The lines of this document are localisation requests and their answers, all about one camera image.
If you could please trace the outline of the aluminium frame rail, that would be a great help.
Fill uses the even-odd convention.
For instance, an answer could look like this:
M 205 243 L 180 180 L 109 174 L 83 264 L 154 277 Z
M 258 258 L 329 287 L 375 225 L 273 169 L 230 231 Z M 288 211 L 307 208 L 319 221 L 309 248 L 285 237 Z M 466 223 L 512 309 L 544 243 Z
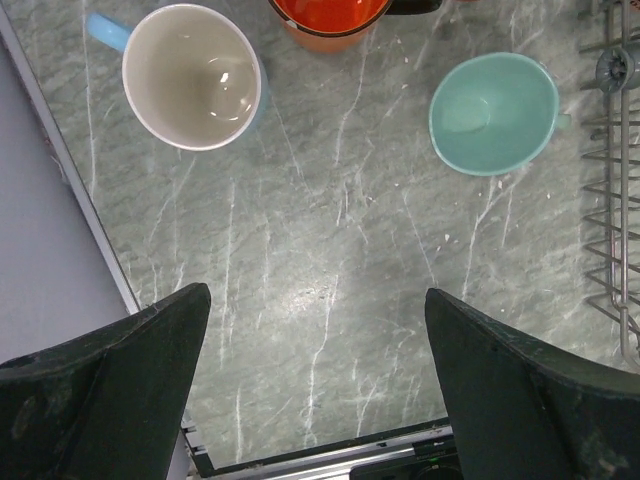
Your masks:
M 447 418 L 320 447 L 216 467 L 194 421 L 181 423 L 188 479 L 460 479 Z

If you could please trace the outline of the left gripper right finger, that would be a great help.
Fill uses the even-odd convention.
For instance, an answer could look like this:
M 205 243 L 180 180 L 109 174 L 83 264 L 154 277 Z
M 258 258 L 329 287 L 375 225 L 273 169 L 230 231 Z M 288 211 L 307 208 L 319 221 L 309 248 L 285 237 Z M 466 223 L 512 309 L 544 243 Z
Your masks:
M 636 479 L 639 377 L 448 293 L 426 294 L 437 376 L 467 479 Z

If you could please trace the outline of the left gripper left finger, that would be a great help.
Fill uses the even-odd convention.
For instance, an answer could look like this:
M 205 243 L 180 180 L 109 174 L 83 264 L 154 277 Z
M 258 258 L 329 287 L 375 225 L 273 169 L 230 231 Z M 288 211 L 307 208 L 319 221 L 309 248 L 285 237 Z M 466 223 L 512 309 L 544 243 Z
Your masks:
M 211 307 L 192 283 L 1 365 L 4 479 L 164 479 Z

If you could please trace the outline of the large orange mug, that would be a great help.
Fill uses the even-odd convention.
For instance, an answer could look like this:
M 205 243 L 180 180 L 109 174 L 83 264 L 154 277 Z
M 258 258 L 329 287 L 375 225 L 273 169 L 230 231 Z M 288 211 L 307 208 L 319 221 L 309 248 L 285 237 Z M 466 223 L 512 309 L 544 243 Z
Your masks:
M 437 11 L 438 0 L 270 0 L 284 29 L 302 47 L 338 53 L 357 44 L 384 15 Z

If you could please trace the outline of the mint green cup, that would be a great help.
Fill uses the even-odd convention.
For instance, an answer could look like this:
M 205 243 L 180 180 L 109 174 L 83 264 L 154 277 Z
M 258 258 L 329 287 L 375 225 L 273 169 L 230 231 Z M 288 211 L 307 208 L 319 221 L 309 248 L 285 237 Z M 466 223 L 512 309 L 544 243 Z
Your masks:
M 497 176 L 538 156 L 554 132 L 571 125 L 559 91 L 537 61 L 496 52 L 452 69 L 429 108 L 432 146 L 446 165 L 472 176 Z

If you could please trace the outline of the light blue mug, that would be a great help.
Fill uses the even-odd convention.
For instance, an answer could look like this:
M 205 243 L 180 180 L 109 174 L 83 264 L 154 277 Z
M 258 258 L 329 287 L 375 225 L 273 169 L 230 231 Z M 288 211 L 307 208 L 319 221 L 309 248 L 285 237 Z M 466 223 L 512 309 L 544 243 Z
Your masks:
M 92 13 L 87 32 L 122 53 L 122 83 L 140 123 L 174 147 L 224 147 L 254 129 L 266 108 L 264 65 L 246 35 L 197 4 L 159 8 L 130 28 Z

